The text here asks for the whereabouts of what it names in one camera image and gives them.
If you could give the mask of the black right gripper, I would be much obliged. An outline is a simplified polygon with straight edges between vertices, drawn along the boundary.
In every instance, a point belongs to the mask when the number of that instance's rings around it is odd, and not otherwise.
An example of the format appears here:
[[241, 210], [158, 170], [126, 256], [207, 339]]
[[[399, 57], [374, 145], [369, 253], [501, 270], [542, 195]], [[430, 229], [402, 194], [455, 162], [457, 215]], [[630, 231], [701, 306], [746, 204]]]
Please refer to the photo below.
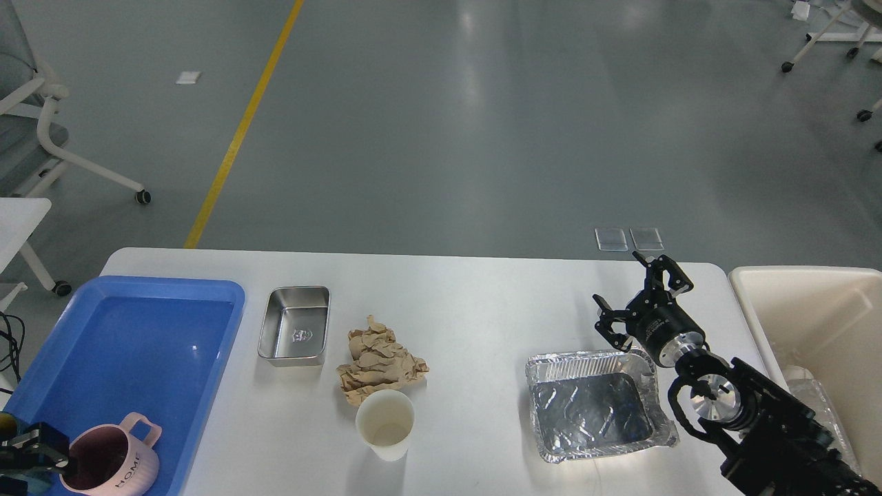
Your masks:
[[[624, 353], [630, 351], [634, 338], [655, 364], [672, 368], [688, 351], [706, 345], [703, 329], [675, 301], [695, 285], [667, 255], [631, 254], [646, 270], [643, 289], [623, 310], [612, 309], [601, 295], [593, 294], [599, 308], [595, 330], [612, 348]], [[615, 323], [626, 324], [627, 331], [615, 333]]]

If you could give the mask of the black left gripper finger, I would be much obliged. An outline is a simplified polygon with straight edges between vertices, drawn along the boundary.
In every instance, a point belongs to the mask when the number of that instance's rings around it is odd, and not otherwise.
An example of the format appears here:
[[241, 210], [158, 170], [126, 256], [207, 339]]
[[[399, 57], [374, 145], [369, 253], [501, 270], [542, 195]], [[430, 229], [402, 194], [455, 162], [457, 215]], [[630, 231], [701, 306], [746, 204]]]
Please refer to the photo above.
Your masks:
[[31, 450], [32, 452], [69, 452], [69, 437], [48, 423], [37, 423], [26, 427], [13, 436], [2, 436], [3, 448]]
[[34, 476], [42, 472], [67, 473], [70, 460], [66, 457], [54, 459], [49, 455], [30, 454], [19, 451], [3, 451], [1, 453], [2, 476]]

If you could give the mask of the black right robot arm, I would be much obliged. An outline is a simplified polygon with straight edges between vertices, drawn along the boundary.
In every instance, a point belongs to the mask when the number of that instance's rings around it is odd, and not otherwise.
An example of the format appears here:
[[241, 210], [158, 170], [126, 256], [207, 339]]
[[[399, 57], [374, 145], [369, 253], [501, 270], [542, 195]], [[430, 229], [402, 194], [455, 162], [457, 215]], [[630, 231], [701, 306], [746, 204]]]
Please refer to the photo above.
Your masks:
[[593, 295], [595, 330], [617, 351], [637, 343], [656, 365], [675, 370], [667, 392], [675, 420], [721, 450], [722, 477], [744, 495], [879, 495], [832, 447], [813, 409], [740, 358], [711, 351], [677, 302], [694, 285], [672, 258], [633, 257], [645, 270], [642, 289], [623, 309]]

